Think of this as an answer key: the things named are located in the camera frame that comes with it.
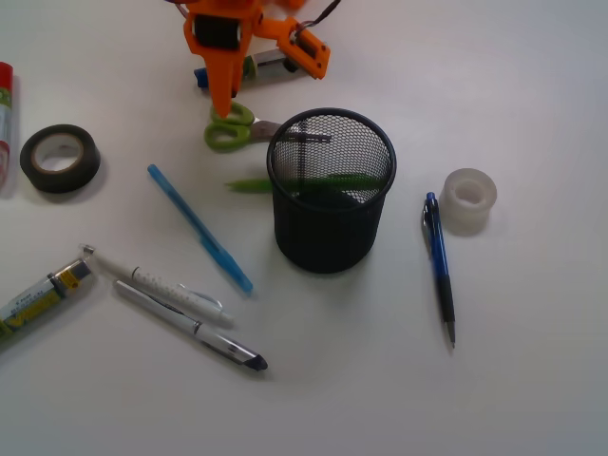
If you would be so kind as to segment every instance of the orange plastic part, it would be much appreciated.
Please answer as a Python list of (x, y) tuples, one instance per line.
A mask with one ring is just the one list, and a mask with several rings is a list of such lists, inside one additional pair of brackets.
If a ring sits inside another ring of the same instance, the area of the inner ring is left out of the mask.
[[(288, 1), (290, 5), (304, 2)], [(325, 76), (330, 48), (306, 29), (299, 33), (296, 43), (294, 38), (298, 22), (293, 17), (284, 21), (265, 18), (260, 0), (201, 0), (186, 6), (188, 15), (183, 25), (186, 42), (190, 51), (205, 61), (209, 92), (220, 117), (225, 118), (230, 114), (232, 98), (240, 89), (243, 62), (253, 35), (276, 40), (278, 48), (315, 79)], [(194, 21), (199, 14), (238, 20), (238, 49), (202, 46), (194, 34)]]
[(283, 3), (285, 3), (288, 8), (291, 8), (292, 10), (297, 10), (306, 3), (306, 0), (283, 0)]
[(293, 17), (284, 21), (262, 17), (261, 21), (254, 24), (254, 35), (276, 40), (276, 45), (287, 57), (315, 79), (323, 79), (330, 62), (330, 48), (307, 29), (299, 33), (297, 41), (294, 40), (298, 26), (299, 23)]

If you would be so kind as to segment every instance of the mesh cup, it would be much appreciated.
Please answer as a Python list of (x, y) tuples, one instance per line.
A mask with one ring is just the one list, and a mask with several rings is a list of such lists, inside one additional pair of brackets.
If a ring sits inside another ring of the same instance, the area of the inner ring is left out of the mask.
[[(302, 133), (329, 135), (328, 142)], [(275, 237), (313, 273), (354, 266), (371, 249), (397, 161), (389, 137), (355, 112), (320, 108), (284, 123), (268, 147)]]

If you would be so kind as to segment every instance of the pen clip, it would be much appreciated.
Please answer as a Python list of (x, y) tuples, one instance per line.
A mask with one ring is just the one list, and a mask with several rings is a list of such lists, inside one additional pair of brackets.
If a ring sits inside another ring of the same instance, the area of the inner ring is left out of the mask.
[(202, 299), (204, 299), (205, 301), (209, 301), (211, 302), (214, 306), (216, 306), (220, 312), (224, 311), (224, 306), (221, 305), (221, 302), (219, 302), (217, 299), (211, 297), (209, 294), (203, 294), (203, 293), (199, 293), (199, 292), (195, 292), (194, 290), (190, 290), (188, 287), (186, 287), (185, 285), (183, 285), (182, 283), (180, 284), (180, 286), (188, 293), (191, 293), (193, 295), (196, 295)]
[(428, 257), (431, 258), (432, 252), (430, 249), (430, 228), (428, 227), (428, 224), (427, 224), (427, 214), (428, 214), (428, 208), (427, 208), (427, 205), (425, 204), (425, 207), (422, 210), (421, 228), (422, 228), (423, 238), (425, 239), (425, 244), (426, 244), (427, 250), (428, 250)]

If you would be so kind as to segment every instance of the tape roll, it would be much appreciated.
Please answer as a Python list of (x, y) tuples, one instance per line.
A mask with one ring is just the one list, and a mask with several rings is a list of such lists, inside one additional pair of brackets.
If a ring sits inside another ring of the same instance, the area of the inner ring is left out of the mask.
[[(51, 171), (41, 167), (48, 154), (61, 149), (75, 149), (76, 161), (69, 167)], [(21, 169), (41, 192), (67, 193), (87, 185), (101, 164), (91, 135), (79, 126), (54, 125), (33, 135), (21, 149)]]
[(478, 233), (487, 224), (497, 197), (496, 185), (486, 173), (473, 168), (458, 169), (447, 176), (439, 197), (442, 221), (456, 234)]

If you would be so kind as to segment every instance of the white pen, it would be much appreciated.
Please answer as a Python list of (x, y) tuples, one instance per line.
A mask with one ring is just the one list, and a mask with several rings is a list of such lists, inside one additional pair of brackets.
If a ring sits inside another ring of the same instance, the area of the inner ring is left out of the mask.
[(213, 323), (227, 328), (233, 326), (233, 317), (228, 313), (225, 313), (221, 307), (211, 304), (209, 301), (188, 291), (181, 285), (167, 283), (163, 278), (147, 273), (140, 266), (131, 267), (123, 261), (110, 259), (90, 245), (83, 244), (82, 248), (86, 254), (91, 255), (93, 259), (114, 276), (133, 280), (134, 282), (149, 288), (155, 294), (169, 299), (177, 305), (182, 305), (189, 311), (192, 311)]
[(138, 303), (152, 314), (168, 321), (176, 328), (192, 335), (195, 339), (202, 342), (203, 345), (222, 356), (227, 357), (231, 361), (234, 361), (241, 366), (247, 366), (255, 371), (265, 371), (268, 369), (266, 360), (255, 351), (251, 351), (246, 347), (243, 347), (237, 341), (211, 330), (204, 323), (189, 317), (173, 306), (131, 287), (120, 280), (114, 282), (114, 288), (116, 288), (116, 291), (119, 292), (119, 294)]

